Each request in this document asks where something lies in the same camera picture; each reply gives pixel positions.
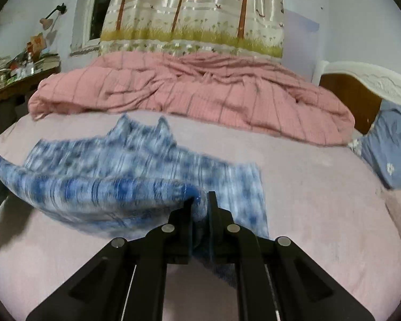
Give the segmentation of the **blue plaid shirt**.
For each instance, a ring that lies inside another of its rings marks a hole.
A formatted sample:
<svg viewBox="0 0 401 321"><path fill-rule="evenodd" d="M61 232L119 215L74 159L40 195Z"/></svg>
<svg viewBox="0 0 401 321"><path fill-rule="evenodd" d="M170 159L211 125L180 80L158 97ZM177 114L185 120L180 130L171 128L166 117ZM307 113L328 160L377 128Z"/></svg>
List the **blue plaid shirt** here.
<svg viewBox="0 0 401 321"><path fill-rule="evenodd" d="M0 205L13 194L88 233L142 238L192 199L193 253L207 268L209 192L238 225L269 235L260 169L179 146L165 118L121 116L104 136L41 140L20 166L0 155Z"/></svg>

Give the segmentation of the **blue floral pillow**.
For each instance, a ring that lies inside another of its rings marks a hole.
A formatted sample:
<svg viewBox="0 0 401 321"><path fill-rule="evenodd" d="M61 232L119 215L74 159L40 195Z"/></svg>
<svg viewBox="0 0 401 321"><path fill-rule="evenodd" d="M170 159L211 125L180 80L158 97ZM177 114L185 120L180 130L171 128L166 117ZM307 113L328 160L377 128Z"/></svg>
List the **blue floral pillow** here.
<svg viewBox="0 0 401 321"><path fill-rule="evenodd" d="M348 147L387 189L401 190L401 106L383 100L369 132L353 139Z"/></svg>

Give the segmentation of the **pink checked duvet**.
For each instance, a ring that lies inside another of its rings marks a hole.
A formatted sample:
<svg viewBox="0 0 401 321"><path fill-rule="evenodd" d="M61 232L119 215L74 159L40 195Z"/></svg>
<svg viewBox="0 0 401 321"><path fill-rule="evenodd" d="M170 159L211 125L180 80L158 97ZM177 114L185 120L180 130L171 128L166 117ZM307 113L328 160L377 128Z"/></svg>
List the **pink checked duvet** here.
<svg viewBox="0 0 401 321"><path fill-rule="evenodd" d="M40 82L33 118L152 110L320 146L347 144L355 119L327 89L252 56L115 51Z"/></svg>

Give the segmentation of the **white and brown headboard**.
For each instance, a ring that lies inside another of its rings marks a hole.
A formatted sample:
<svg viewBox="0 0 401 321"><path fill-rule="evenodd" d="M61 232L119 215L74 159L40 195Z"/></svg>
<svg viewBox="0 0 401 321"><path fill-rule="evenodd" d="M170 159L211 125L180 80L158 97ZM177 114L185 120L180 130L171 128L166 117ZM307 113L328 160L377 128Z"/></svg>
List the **white and brown headboard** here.
<svg viewBox="0 0 401 321"><path fill-rule="evenodd" d="M312 82L332 91L350 109L361 134L369 131L383 100L401 106L401 75L375 64L322 60Z"/></svg>

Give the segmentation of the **dark wooden desk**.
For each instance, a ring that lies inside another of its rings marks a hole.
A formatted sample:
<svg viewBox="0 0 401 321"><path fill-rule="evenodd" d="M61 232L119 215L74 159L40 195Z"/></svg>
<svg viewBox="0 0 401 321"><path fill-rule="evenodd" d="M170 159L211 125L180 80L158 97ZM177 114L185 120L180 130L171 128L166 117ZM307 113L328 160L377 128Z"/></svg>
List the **dark wooden desk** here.
<svg viewBox="0 0 401 321"><path fill-rule="evenodd" d="M55 67L40 71L4 86L0 88L0 101L8 100L13 96L27 95L32 89L36 89L42 80L60 71L61 63L58 63Z"/></svg>

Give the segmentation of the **clear plastic bottle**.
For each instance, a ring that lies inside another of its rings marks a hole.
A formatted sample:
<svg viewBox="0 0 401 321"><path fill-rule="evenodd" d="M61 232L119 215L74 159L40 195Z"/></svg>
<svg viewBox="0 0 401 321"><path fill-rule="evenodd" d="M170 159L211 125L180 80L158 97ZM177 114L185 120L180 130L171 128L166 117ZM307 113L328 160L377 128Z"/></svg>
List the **clear plastic bottle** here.
<svg viewBox="0 0 401 321"><path fill-rule="evenodd" d="M26 71L27 76L31 76L31 75L35 74L34 62L32 59L31 52L27 53L25 71Z"/></svg>

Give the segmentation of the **orange paper bag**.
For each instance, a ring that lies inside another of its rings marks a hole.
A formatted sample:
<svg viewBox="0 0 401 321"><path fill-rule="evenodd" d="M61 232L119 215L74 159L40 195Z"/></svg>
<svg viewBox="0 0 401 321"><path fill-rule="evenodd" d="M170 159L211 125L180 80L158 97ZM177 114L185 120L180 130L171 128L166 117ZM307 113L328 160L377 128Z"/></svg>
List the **orange paper bag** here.
<svg viewBox="0 0 401 321"><path fill-rule="evenodd" d="M39 56L43 49L47 48L45 38L42 33L30 37L30 41L26 44L27 51L33 56Z"/></svg>

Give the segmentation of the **tree print curtain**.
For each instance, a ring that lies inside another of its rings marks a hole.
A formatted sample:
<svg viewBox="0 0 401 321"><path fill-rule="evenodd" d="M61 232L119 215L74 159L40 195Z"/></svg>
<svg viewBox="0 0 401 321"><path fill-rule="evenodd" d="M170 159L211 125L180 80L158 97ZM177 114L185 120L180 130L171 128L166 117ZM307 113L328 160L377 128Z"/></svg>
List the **tree print curtain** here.
<svg viewBox="0 0 401 321"><path fill-rule="evenodd" d="M283 0L111 0L100 53L211 51L279 62L283 43Z"/></svg>

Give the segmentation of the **white framed window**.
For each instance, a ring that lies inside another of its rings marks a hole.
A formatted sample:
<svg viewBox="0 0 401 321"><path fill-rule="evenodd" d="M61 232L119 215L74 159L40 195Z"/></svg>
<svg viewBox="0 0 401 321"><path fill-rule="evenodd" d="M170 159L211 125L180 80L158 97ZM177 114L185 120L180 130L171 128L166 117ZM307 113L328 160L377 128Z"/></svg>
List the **white framed window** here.
<svg viewBox="0 0 401 321"><path fill-rule="evenodd" d="M94 6L95 0L77 0L76 2L70 56L83 55L99 49L100 38L91 38Z"/></svg>

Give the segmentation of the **pink wall lamp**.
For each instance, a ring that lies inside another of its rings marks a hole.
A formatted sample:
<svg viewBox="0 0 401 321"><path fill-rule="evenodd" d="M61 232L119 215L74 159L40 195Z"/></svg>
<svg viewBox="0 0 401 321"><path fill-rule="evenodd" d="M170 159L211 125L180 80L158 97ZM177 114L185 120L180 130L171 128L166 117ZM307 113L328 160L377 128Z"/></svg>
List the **pink wall lamp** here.
<svg viewBox="0 0 401 321"><path fill-rule="evenodd" d="M57 5L52 12L50 12L46 17L40 19L40 24L43 27L43 30L48 30L53 24L53 15L55 13L65 14L67 10L66 4Z"/></svg>

